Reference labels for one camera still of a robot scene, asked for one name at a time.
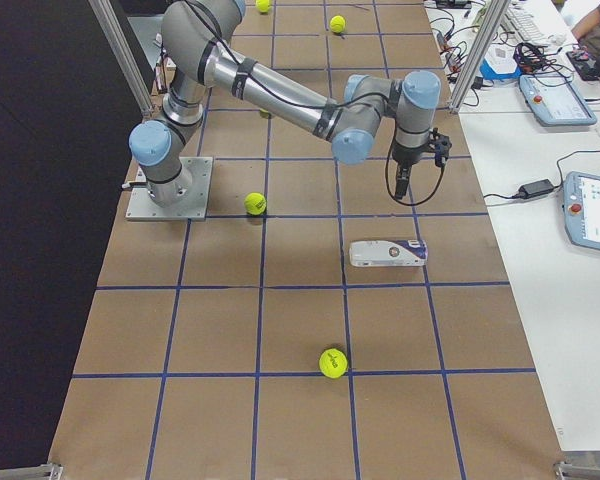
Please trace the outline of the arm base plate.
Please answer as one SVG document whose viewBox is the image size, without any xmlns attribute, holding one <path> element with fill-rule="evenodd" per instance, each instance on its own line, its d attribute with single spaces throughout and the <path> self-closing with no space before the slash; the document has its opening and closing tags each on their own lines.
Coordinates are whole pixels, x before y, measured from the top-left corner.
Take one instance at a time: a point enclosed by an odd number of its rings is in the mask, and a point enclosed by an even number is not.
<svg viewBox="0 0 600 480">
<path fill-rule="evenodd" d="M 180 175 L 168 184 L 151 184 L 140 166 L 130 187 L 129 221 L 204 221 L 212 178 L 212 157 L 181 157 Z"/>
</svg>

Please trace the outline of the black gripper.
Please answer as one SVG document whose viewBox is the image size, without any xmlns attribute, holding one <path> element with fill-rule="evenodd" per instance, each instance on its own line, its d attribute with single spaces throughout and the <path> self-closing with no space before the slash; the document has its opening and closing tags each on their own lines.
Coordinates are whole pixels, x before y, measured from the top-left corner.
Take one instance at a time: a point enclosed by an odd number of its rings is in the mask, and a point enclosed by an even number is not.
<svg viewBox="0 0 600 480">
<path fill-rule="evenodd" d="M 392 159 L 397 163 L 396 167 L 396 185 L 395 198 L 403 199 L 409 188 L 409 178 L 411 170 L 416 165 L 422 155 L 427 152 L 424 145 L 418 147 L 406 147 L 401 144 L 394 144 L 392 148 Z"/>
</svg>

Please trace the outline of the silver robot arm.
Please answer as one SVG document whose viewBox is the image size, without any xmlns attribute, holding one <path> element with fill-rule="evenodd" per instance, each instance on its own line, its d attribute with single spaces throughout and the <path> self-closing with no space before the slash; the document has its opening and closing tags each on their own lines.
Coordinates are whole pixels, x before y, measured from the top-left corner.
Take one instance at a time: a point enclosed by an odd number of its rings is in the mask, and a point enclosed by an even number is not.
<svg viewBox="0 0 600 480">
<path fill-rule="evenodd" d="M 192 197 L 194 175 L 180 153 L 203 118 L 202 96 L 213 87 L 329 142 L 334 159 L 348 165 L 369 156 L 381 121 L 392 119 L 388 155 L 397 170 L 389 195 L 396 201 L 404 198 L 423 154 L 445 167 L 451 141 L 433 125 L 441 91 L 435 74 L 419 70 L 401 80 L 352 75 L 338 103 L 232 50 L 229 42 L 245 14 L 242 1 L 175 1 L 164 13 L 162 44 L 176 72 L 158 116 L 129 136 L 152 204 L 181 207 Z"/>
</svg>

